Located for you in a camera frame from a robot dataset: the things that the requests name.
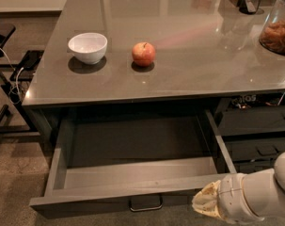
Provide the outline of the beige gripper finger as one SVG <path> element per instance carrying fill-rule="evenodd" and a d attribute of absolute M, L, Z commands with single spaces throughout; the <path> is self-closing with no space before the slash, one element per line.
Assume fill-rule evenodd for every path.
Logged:
<path fill-rule="evenodd" d="M 192 207 L 197 213 L 211 218 L 220 218 L 217 200 L 219 185 L 220 181 L 211 182 L 194 196 Z"/>

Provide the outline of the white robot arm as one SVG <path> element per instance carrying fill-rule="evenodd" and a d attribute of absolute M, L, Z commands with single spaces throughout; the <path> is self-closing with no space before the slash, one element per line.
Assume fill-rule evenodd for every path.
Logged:
<path fill-rule="evenodd" d="M 271 169 L 228 174 L 207 184 L 194 196 L 192 207 L 202 215 L 229 224 L 285 218 L 285 152 Z"/>

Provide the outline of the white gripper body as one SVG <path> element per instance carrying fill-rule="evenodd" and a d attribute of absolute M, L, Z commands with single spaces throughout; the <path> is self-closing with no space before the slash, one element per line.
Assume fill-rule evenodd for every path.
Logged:
<path fill-rule="evenodd" d="M 248 206 L 244 191 L 242 173 L 229 174 L 220 181 L 217 189 L 217 208 L 219 215 L 229 224 L 247 225 L 263 221 Z"/>

